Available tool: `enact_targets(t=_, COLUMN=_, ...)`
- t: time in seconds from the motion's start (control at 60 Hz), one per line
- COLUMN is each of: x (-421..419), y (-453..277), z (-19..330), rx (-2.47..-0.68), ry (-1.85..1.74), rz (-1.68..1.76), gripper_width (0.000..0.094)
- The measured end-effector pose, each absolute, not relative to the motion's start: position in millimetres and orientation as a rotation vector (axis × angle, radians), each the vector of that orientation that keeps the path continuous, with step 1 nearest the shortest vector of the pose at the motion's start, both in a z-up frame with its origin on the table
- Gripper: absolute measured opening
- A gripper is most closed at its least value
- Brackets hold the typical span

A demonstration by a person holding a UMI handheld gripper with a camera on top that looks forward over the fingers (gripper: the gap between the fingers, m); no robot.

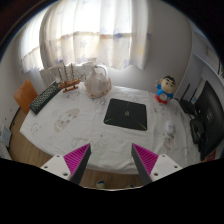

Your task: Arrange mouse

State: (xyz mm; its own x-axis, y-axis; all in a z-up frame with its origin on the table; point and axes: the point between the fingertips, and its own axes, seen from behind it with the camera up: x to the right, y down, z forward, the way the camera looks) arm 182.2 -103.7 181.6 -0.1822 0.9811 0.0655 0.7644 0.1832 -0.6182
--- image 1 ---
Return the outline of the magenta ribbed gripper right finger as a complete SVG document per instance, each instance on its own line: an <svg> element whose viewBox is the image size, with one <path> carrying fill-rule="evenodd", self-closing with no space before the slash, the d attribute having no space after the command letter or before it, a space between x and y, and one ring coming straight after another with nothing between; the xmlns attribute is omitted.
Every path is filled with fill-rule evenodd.
<svg viewBox="0 0 224 224"><path fill-rule="evenodd" d="M131 154L143 185L152 183L182 169L166 154L157 155L136 144L132 144Z"/></svg>

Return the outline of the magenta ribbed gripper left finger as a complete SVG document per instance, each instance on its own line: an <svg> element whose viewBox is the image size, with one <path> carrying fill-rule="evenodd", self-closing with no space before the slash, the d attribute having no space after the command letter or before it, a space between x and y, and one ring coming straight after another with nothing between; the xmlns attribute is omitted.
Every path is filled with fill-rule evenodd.
<svg viewBox="0 0 224 224"><path fill-rule="evenodd" d="M53 156L42 169L79 185L90 155L91 145L86 144L64 156L59 154Z"/></svg>

